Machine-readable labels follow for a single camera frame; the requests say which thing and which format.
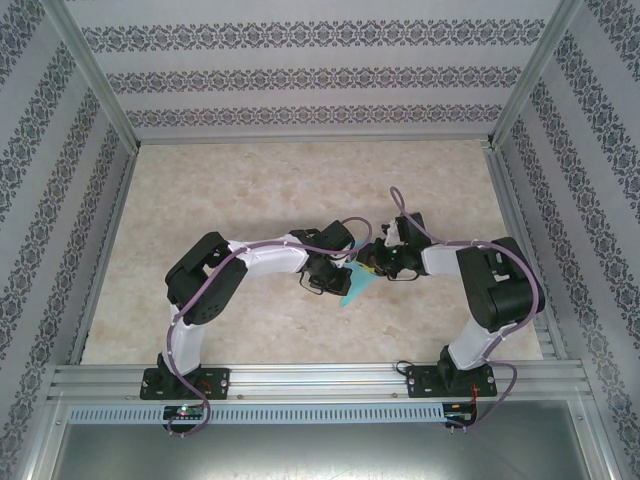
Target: metal sheet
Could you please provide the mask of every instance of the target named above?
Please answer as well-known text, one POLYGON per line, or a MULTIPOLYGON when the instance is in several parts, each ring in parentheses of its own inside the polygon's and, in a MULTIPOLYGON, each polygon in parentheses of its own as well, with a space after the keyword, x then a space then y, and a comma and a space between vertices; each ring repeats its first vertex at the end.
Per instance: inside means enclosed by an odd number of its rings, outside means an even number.
MULTIPOLYGON (((82 405, 69 409, 69 425, 160 425, 163 405, 82 405)), ((344 405, 216 405, 209 423, 215 425, 304 425, 329 423, 444 422, 441 403, 369 403, 344 405)), ((174 425, 195 425, 201 419, 177 417, 174 425)))
POLYGON ((68 425, 54 478, 589 478, 566 402, 512 402, 474 433, 428 424, 68 425))

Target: enclosure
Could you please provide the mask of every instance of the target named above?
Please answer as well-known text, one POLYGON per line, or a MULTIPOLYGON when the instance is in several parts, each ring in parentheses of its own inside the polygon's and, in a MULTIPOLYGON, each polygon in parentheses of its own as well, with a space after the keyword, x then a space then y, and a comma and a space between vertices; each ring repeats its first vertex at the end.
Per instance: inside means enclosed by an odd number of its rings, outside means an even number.
POLYGON ((1 477, 640 477, 639 8, 4 0, 1 477), (380 237, 391 186, 440 238, 513 237, 540 281, 491 357, 518 370, 506 403, 450 436, 470 398, 415 399, 396 371, 460 335, 460 278, 346 304, 278 273, 207 325, 202 363, 230 372, 211 431, 168 438, 176 402, 140 385, 169 269, 212 231, 358 215, 380 237))

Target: blue fabric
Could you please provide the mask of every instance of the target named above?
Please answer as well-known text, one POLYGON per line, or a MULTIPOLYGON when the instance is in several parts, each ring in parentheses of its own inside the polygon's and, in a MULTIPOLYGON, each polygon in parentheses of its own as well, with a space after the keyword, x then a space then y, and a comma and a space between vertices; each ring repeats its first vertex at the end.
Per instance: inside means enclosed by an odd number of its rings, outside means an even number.
POLYGON ((340 300, 340 306, 346 307, 351 303, 351 300, 356 298, 360 293, 369 286, 371 282, 373 282, 377 277, 362 268, 356 262, 348 262, 345 263, 344 266, 352 270, 351 273, 351 288, 349 289, 349 293, 342 297, 340 300))

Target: floor surface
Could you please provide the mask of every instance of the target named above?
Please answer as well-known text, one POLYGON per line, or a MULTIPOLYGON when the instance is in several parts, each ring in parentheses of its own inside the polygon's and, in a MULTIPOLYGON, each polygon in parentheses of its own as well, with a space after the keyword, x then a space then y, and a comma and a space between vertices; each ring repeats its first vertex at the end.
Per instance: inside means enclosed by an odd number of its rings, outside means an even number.
MULTIPOLYGON (((505 235, 475 141, 143 146, 82 363, 155 362, 170 319, 164 277, 205 233, 265 240, 361 215, 380 234, 398 215, 391 185, 441 238, 505 235)), ((455 277, 377 279, 341 308, 278 274, 241 284, 210 323, 202 362, 432 361, 468 317, 455 277)), ((541 359, 533 325, 493 358, 541 359)))

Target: patterned wallpaper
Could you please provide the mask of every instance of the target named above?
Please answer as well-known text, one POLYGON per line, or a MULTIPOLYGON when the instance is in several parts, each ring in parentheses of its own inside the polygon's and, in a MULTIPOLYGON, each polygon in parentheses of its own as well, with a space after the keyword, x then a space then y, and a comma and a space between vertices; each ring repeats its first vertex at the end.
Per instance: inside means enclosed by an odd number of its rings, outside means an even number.
POLYGON ((529 3, 68 6, 138 136, 152 140, 487 134, 557 0, 529 3))
POLYGON ((40 3, 0 5, 0 478, 67 362, 130 155, 40 3))
POLYGON ((640 9, 587 1, 502 148, 623 478, 640 478, 640 9))

